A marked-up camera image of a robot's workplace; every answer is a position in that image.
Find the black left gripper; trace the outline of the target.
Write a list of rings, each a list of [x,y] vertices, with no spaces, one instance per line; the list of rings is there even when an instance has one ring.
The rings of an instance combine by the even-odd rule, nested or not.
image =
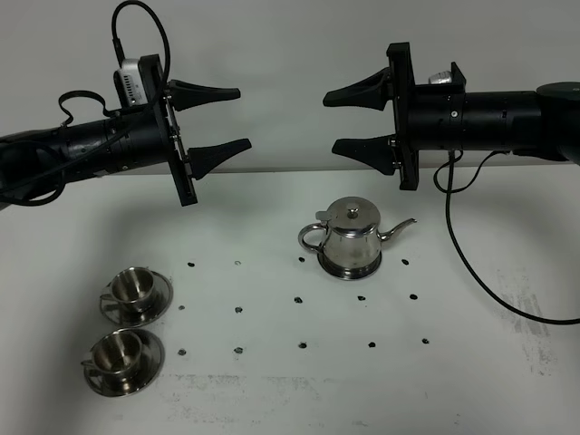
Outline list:
[[[195,180],[203,179],[225,161],[250,150],[252,144],[249,139],[240,139],[216,146],[189,148],[187,156],[174,109],[184,111],[213,102],[233,101],[240,98],[240,90],[207,87],[179,80],[168,82],[164,73],[169,69],[162,67],[157,54],[141,57],[139,69],[148,102],[156,101],[152,111],[161,140],[160,153],[169,164],[180,204],[184,207],[197,204],[198,198],[191,177]]]

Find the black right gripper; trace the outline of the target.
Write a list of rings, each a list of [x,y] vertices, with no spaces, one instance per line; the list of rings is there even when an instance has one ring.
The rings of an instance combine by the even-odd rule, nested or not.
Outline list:
[[[339,139],[332,153],[369,166],[382,175],[400,171],[400,190],[416,190],[419,184],[419,153],[410,145],[409,114],[415,80],[408,42],[391,43],[387,49],[389,67],[357,83],[328,92],[324,107],[360,107],[383,111],[393,103],[394,143],[389,136],[369,139]]]

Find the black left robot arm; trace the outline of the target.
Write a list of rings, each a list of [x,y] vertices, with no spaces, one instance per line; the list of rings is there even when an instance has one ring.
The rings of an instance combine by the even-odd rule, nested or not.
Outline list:
[[[125,60],[113,75],[121,106],[98,121],[29,130],[1,139],[1,205],[38,207],[73,182],[167,163],[182,206],[197,203],[194,181],[237,154],[248,139],[186,148],[176,114],[240,98],[237,88],[199,86],[163,77],[158,55]]]

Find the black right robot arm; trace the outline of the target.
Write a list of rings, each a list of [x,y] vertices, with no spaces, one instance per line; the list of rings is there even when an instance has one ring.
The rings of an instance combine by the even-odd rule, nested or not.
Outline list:
[[[409,43],[392,43],[389,64],[350,86],[328,92],[326,107],[382,111],[393,106],[395,132],[340,139],[332,152],[381,174],[400,175],[400,188],[419,184],[423,150],[500,151],[550,161],[579,161],[579,84],[556,82],[534,91],[467,92],[453,63],[426,84],[414,79]]]

